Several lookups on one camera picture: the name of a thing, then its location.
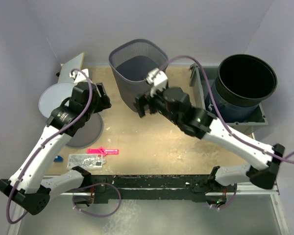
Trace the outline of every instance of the blue container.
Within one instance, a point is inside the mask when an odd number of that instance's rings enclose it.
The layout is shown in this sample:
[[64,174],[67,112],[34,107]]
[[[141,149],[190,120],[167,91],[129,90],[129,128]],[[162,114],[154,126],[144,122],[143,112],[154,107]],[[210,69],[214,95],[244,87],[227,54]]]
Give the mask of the blue container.
[[[211,90],[226,122],[244,122],[259,103],[274,92],[276,86],[276,75],[266,62],[240,54],[221,62]],[[209,94],[205,98],[205,106],[208,111],[217,114]]]

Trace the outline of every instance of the tabletop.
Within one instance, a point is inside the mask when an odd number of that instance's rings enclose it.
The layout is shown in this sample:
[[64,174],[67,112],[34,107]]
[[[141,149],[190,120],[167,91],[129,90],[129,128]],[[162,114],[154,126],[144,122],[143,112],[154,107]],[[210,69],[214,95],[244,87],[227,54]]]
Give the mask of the tabletop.
[[[105,156],[102,170],[92,174],[209,174],[214,166],[231,166],[244,160],[226,149],[194,137],[189,137],[160,114],[146,114],[139,118],[122,101],[112,70],[109,67],[89,69],[94,83],[102,82],[112,107],[100,112],[104,122],[101,137],[87,148],[117,148],[119,155]],[[191,72],[186,67],[166,70],[169,85],[179,86],[190,95],[195,105]],[[61,163],[52,163],[47,175],[67,171],[69,154],[86,153],[87,148],[64,147],[59,155]]]

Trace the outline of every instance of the pink object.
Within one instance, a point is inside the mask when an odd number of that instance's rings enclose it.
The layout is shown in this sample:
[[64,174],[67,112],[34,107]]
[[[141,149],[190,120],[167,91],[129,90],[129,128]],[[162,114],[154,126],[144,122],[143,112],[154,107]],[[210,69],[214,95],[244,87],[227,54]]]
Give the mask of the pink object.
[[113,155],[118,155],[119,154],[119,150],[117,148],[113,149],[113,148],[107,148],[104,149],[103,147],[100,148],[89,148],[87,149],[87,153],[88,154],[102,154],[103,156],[106,156],[108,154],[113,154]]

